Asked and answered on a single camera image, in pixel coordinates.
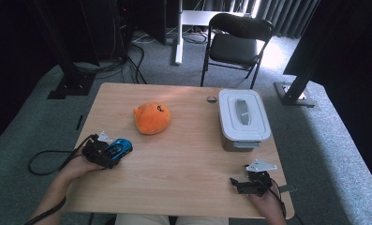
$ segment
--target white lid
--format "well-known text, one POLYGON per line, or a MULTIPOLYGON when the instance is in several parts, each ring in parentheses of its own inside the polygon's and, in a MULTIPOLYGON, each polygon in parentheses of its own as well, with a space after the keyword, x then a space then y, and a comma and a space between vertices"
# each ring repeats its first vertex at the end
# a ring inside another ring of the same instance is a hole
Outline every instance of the white lid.
POLYGON ((218 94, 223 134, 232 141, 261 142, 271 135, 259 94, 253 90, 221 90, 218 94))

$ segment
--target plush toy face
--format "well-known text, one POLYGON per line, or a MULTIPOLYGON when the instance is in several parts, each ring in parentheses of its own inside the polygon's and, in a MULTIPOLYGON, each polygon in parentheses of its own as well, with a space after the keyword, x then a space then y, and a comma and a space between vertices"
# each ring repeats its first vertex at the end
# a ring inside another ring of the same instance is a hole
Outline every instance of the plush toy face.
POLYGON ((133 110, 136 126, 142 134, 156 134, 171 121, 171 112, 161 102, 147 102, 133 110))

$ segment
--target chair backrest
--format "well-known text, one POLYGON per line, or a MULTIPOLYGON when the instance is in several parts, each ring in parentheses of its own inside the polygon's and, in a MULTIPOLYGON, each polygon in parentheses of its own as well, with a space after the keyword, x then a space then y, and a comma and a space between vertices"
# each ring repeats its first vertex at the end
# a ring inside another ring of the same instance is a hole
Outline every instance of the chair backrest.
POLYGON ((212 27, 239 38, 252 38, 265 42, 270 40, 274 32, 274 26, 268 21, 230 13, 216 14, 209 22, 209 29, 212 27))

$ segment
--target trousers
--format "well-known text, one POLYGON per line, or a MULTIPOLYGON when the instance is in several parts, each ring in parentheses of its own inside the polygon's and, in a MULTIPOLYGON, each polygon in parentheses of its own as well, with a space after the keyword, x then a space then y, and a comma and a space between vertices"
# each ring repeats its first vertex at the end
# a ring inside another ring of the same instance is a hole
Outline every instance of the trousers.
MULTIPOLYGON (((117 214, 115 225, 170 225, 168 216, 117 214)), ((176 225, 229 225, 227 217, 178 217, 176 225)))

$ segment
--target black chair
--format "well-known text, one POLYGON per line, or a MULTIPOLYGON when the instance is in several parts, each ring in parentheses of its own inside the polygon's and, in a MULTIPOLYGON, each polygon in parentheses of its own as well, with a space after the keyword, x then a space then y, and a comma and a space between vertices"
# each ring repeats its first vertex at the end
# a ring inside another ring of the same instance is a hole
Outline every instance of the black chair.
POLYGON ((265 20, 239 17, 229 13, 216 14, 209 22, 208 43, 203 62, 201 86, 203 86, 208 65, 248 71, 246 79, 254 66, 257 65, 252 84, 250 84, 250 89, 253 89, 259 72, 262 54, 273 36, 273 31, 273 25, 265 20), (212 33, 215 29, 219 32, 216 32, 212 40, 212 33), (260 50, 258 49, 257 40, 263 42, 260 50))

